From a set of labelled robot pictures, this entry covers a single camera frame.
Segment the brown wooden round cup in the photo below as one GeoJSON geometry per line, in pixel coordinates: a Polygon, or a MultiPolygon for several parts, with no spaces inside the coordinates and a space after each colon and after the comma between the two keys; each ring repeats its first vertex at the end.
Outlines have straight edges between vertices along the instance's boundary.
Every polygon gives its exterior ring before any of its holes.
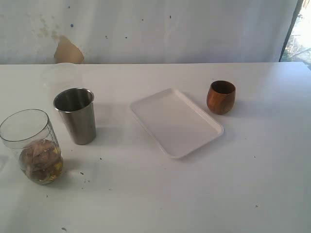
{"type": "Polygon", "coordinates": [[[223,80],[214,81],[207,93],[207,107],[214,114],[226,114],[233,108],[235,96],[234,84],[223,80]]]}

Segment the stainless steel tumbler cup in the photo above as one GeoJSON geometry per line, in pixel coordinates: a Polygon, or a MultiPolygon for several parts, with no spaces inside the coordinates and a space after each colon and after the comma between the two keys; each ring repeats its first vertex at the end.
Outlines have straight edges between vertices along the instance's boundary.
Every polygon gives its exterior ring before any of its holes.
{"type": "Polygon", "coordinates": [[[96,137],[94,94],[86,88],[70,88],[59,93],[53,106],[59,113],[73,142],[91,143],[96,137]]]}

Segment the wooden clothespins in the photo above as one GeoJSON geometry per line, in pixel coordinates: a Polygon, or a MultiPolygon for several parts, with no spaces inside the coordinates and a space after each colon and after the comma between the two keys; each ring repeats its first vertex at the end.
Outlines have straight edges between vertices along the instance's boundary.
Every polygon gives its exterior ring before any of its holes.
{"type": "Polygon", "coordinates": [[[60,177],[63,157],[57,143],[47,139],[36,140],[21,151],[19,165],[31,181],[47,184],[60,177]]]}

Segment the clear plastic measuring cup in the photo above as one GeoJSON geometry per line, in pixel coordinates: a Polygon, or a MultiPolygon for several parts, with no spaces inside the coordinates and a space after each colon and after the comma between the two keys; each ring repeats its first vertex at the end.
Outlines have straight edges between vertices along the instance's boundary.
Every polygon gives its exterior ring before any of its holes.
{"type": "Polygon", "coordinates": [[[43,110],[26,109],[8,116],[0,124],[0,138],[32,182],[49,184],[61,176],[63,156],[43,110]]]}

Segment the white rectangular plastic tray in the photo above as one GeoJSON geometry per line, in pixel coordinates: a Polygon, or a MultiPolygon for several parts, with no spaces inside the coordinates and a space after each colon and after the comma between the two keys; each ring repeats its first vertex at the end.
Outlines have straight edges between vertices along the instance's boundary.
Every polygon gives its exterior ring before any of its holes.
{"type": "Polygon", "coordinates": [[[177,89],[137,100],[130,109],[169,157],[179,159],[217,139],[223,126],[177,89]]]}

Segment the translucent plastic container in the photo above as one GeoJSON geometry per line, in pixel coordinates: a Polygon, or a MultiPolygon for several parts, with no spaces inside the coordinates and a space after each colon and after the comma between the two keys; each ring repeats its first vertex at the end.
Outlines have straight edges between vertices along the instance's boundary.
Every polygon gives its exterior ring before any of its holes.
{"type": "Polygon", "coordinates": [[[49,65],[42,72],[41,80],[47,89],[56,92],[83,86],[83,77],[78,65],[73,63],[49,65]]]}

